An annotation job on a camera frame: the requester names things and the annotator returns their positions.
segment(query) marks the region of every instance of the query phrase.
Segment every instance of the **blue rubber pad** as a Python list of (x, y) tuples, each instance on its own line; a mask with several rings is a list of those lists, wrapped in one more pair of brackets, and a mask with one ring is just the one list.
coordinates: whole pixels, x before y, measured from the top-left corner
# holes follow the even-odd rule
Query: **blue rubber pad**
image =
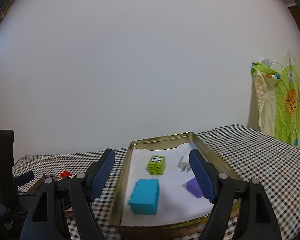
[(194, 150), (189, 153), (189, 163), (191, 169), (195, 175), (195, 178), (198, 181), (202, 194), (207, 198), (211, 203), (214, 204), (216, 196), (213, 193), (213, 184), (212, 181), (204, 169), (203, 165), (199, 161), (199, 158), (195, 154)]
[(92, 201), (94, 201), (96, 198), (99, 198), (101, 196), (103, 188), (105, 187), (110, 172), (113, 168), (114, 160), (115, 160), (115, 154), (114, 151), (111, 150), (108, 153), (106, 159), (103, 161), (103, 164), (101, 165), (99, 171), (97, 172), (97, 174), (95, 175), (92, 181), (91, 194), (90, 194), (90, 198)]

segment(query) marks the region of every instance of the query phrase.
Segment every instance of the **metal tray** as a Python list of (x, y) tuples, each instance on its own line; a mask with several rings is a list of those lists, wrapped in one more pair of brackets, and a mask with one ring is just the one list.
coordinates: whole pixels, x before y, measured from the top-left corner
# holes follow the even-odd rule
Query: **metal tray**
[[(190, 235), (202, 230), (203, 225), (207, 222), (209, 215), (184, 221), (176, 224), (150, 226), (150, 227), (127, 227), (121, 226), (122, 212), (125, 200), (126, 187), (129, 176), (130, 162), (133, 149), (148, 149), (148, 150), (166, 150), (176, 148), (179, 145), (193, 141), (205, 159), (213, 163), (219, 172), (225, 172), (232, 179), (240, 179), (239, 176), (233, 171), (213, 150), (204, 144), (193, 132), (180, 133), (175, 135), (161, 136), (130, 143), (129, 150), (123, 163), (120, 173), (119, 181), (117, 184), (112, 212), (111, 224), (116, 228), (118, 233), (124, 239), (172, 239)], [(231, 218), (238, 215), (240, 202), (234, 202)]]

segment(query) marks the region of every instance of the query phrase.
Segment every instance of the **blue toy block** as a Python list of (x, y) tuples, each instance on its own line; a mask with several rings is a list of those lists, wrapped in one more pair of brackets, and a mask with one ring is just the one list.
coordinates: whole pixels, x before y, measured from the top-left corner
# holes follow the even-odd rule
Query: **blue toy block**
[(139, 179), (128, 204), (134, 214), (156, 215), (158, 198), (159, 181), (157, 179)]

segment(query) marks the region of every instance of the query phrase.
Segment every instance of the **black and white checkered pattern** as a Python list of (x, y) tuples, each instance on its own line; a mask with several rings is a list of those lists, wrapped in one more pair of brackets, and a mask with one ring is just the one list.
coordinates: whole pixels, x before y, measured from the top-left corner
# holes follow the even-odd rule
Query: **black and white checkered pattern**
[[(293, 239), (300, 230), (300, 150), (239, 124), (216, 128), (197, 135), (242, 179), (249, 180), (253, 177), (260, 179), (277, 216), (282, 239)], [(108, 220), (115, 185), (127, 151), (128, 148), (115, 150), (114, 168), (101, 197), (92, 204), (100, 228), (106, 238), (111, 240), (120, 239)], [(64, 170), (76, 174), (85, 171), (92, 162), (100, 158), (102, 153), (25, 156), (16, 162), (13, 172), (14, 175), (20, 175), (31, 170), (35, 174), (35, 180), (42, 174), (57, 176)], [(33, 184), (34, 181), (19, 189), (25, 192)], [(235, 224), (236, 219), (229, 221), (224, 240), (232, 238)], [(79, 239), (75, 221), (68, 220), (68, 225), (72, 239)], [(179, 239), (197, 239), (198, 236), (199, 234), (194, 234)]]

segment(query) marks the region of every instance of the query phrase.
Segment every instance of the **white paper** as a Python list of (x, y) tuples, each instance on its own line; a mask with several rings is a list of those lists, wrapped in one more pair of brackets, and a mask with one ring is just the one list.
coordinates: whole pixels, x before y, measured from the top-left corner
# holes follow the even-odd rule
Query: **white paper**
[[(210, 214), (213, 205), (209, 200), (204, 197), (196, 198), (186, 190), (186, 182), (194, 178), (193, 172), (181, 172), (178, 167), (185, 152), (190, 152), (195, 148), (197, 148), (195, 143), (191, 141), (169, 150), (133, 150), (121, 220), (122, 226), (161, 226)], [(166, 168), (163, 175), (148, 173), (147, 165), (152, 155), (165, 156)], [(155, 216), (133, 214), (128, 205), (134, 185), (139, 179), (159, 180), (160, 192)]]

